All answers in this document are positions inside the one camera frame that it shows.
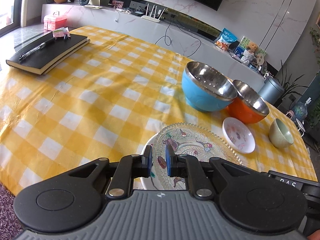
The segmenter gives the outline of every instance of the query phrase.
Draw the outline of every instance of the metal screw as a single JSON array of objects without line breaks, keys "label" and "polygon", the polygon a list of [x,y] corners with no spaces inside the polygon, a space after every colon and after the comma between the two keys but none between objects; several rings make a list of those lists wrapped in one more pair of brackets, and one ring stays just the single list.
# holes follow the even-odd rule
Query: metal screw
[{"label": "metal screw", "polygon": [[211,190],[207,188],[198,189],[196,193],[199,197],[209,197],[212,194]]},{"label": "metal screw", "polygon": [[109,195],[112,197],[120,197],[124,194],[124,190],[122,188],[113,188],[109,190]]}]

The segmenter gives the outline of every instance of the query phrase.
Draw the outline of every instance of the window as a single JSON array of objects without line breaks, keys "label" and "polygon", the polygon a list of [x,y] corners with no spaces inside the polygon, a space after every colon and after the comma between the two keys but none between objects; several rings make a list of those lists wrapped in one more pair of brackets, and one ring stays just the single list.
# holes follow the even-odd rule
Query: window
[{"label": "window", "polygon": [[22,0],[0,0],[0,37],[20,27]]}]

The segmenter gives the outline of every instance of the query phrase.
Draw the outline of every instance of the marble cabinet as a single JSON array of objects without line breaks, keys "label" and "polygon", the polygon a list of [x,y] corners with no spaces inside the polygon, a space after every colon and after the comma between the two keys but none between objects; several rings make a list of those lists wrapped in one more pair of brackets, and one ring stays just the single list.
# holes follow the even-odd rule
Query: marble cabinet
[{"label": "marble cabinet", "polygon": [[146,0],[173,8],[217,29],[227,28],[240,40],[256,42],[277,70],[297,43],[316,0],[223,0],[215,11],[194,0]]}]

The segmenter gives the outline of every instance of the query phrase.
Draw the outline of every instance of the gray canister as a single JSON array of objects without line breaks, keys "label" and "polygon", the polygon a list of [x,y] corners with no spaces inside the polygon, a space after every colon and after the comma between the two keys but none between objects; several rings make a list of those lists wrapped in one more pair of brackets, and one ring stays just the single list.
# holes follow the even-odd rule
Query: gray canister
[{"label": "gray canister", "polygon": [[279,84],[279,82],[274,78],[266,79],[265,84],[259,91],[259,95],[269,102],[274,104],[279,97],[283,94],[284,88]]}]

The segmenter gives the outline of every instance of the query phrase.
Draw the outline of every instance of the purple carpet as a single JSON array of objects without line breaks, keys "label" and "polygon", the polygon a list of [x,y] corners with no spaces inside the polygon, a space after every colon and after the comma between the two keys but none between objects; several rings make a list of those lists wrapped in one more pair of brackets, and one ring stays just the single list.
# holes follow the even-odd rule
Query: purple carpet
[{"label": "purple carpet", "polygon": [[0,240],[11,240],[22,230],[13,212],[14,196],[0,183]]}]

